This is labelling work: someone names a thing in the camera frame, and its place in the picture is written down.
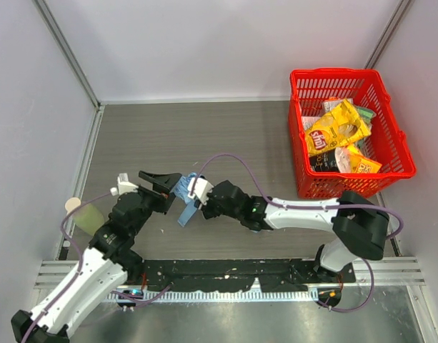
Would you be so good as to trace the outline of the light blue folding umbrella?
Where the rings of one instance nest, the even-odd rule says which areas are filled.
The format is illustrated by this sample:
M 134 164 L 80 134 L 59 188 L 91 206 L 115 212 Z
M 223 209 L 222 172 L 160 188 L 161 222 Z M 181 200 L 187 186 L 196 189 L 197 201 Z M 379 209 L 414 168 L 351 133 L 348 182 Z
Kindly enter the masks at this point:
M 187 177 L 182 177 L 174 188 L 176 197 L 182 199 L 186 204 L 184 211 L 178 218 L 178 223 L 182 227 L 186 226 L 197 211 L 201 212 L 201 209 L 197 208 L 195 201 L 187 196 L 187 187 L 195 176 L 195 173 L 191 173 Z M 263 197 L 249 195 L 249 211 L 247 214 L 249 221 L 247 224 L 240 224 L 253 232 L 260 232 L 261 230 L 272 231 L 274 228 L 267 221 L 267 206 L 268 202 Z

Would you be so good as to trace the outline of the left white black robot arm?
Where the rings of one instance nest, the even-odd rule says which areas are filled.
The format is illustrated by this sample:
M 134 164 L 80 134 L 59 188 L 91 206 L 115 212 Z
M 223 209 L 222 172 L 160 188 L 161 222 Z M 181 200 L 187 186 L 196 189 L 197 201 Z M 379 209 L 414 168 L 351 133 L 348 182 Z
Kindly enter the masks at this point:
M 131 183 L 125 173 L 117 177 L 107 193 L 116 204 L 75 267 L 40 304 L 11 318 L 17 342 L 68 342 L 109 293 L 142 277 L 144 260 L 132 249 L 135 238 L 154 212 L 169 211 L 182 175 L 140 171 L 139 178 L 151 188 Z

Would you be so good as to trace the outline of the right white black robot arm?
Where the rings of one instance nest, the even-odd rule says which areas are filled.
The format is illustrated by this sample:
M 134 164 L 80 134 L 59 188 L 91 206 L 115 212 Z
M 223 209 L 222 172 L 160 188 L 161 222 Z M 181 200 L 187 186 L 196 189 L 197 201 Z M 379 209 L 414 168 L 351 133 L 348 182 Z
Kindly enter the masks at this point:
M 301 228 L 334 234 L 315 256 L 312 270 L 322 281 L 335 280 L 355 259 L 379 261 L 384 256 L 389 215 L 355 192 L 320 201 L 289 201 L 250 196 L 228 180 L 213 185 L 200 179 L 190 183 L 189 196 L 205 219 L 227 216 L 253 232 Z

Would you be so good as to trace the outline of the green bottle beige cap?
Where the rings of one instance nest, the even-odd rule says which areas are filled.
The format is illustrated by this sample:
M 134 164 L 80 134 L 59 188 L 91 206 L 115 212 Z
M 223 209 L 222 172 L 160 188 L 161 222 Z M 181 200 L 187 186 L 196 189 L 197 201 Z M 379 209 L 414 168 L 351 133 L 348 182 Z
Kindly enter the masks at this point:
M 72 197 L 66 201 L 64 207 L 66 213 L 69 214 L 80 205 L 80 198 Z M 93 204 L 85 205 L 72 214 L 71 217 L 75 225 L 90 236 L 94 236 L 95 232 L 105 222 L 104 215 Z

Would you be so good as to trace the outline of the black snack bag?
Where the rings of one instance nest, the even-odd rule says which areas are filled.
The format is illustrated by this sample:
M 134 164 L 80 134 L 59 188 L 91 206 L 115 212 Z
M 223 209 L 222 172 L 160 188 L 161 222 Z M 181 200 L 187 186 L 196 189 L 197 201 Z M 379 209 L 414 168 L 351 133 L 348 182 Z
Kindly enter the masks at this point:
M 313 172 L 339 172 L 336 149 L 311 156 L 309 163 Z

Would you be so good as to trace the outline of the white red snack packet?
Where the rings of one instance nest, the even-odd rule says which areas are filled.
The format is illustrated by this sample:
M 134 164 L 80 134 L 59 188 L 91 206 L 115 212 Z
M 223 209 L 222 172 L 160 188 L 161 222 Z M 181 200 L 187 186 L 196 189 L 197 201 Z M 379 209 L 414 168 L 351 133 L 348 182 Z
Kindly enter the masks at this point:
M 302 127 L 306 131 L 310 129 L 318 120 L 318 116 L 302 116 Z

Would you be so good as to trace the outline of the yellow orange snack bag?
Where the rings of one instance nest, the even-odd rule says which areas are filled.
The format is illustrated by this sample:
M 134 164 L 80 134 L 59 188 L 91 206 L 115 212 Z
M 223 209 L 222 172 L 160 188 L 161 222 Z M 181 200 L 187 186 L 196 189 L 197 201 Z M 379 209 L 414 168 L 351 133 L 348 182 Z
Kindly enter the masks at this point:
M 343 174 L 376 174 L 382 165 L 368 157 L 353 144 L 336 148 L 337 168 Z

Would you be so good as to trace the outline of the yellow Lays chip bag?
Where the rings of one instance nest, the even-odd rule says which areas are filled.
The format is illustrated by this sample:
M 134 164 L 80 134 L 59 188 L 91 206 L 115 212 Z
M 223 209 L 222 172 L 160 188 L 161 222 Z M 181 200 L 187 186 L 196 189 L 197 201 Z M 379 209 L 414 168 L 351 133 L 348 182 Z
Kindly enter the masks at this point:
M 331 111 L 319 117 L 306 131 L 305 143 L 309 156 L 345 147 L 372 134 L 357 108 L 344 99 Z

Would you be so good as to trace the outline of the green snack packet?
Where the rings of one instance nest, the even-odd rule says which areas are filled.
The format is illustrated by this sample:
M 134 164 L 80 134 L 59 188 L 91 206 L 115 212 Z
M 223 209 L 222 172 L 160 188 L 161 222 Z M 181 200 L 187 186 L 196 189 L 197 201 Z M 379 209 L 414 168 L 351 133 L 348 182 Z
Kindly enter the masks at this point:
M 355 106 L 355 109 L 366 124 L 370 124 L 377 115 L 373 110 L 363 106 Z

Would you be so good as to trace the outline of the red plastic shopping basket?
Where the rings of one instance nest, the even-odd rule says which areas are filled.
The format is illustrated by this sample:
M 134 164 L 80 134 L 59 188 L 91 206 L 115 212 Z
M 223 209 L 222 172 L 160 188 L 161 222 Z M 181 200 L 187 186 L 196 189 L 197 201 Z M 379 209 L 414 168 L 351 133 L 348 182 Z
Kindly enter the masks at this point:
M 400 179 L 416 173 L 405 133 L 399 128 L 391 108 L 391 98 L 378 71 L 374 69 L 320 68 L 295 69 L 290 77 L 291 96 L 288 125 L 292 141 L 297 194 L 302 199 L 338 197 L 345 190 L 365 198 L 374 196 Z M 381 163 L 377 174 L 314 172 L 309 163 L 302 118 L 321 116 L 322 104 L 331 97 L 351 98 L 354 104 L 371 109 L 372 134 L 361 151 Z

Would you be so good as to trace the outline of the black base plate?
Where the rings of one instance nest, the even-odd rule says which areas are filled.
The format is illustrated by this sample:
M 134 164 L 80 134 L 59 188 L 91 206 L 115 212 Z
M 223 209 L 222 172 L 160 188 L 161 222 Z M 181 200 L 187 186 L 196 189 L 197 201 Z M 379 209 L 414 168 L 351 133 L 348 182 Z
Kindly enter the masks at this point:
M 335 274 L 310 259 L 153 259 L 145 260 L 128 283 L 160 292 L 248 292 L 255 281 L 264 293 L 297 292 L 309 284 L 356 281 L 352 264 Z

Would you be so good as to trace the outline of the aluminium front rail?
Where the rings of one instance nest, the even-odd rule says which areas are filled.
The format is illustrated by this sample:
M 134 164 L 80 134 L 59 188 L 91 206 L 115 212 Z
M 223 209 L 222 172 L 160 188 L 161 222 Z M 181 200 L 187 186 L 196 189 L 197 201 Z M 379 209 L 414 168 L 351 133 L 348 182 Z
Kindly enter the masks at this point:
M 172 292 L 163 294 L 156 303 L 220 303 L 220 302 L 316 302 L 319 293 L 316 288 L 307 291 L 263 292 L 252 287 L 238 292 Z

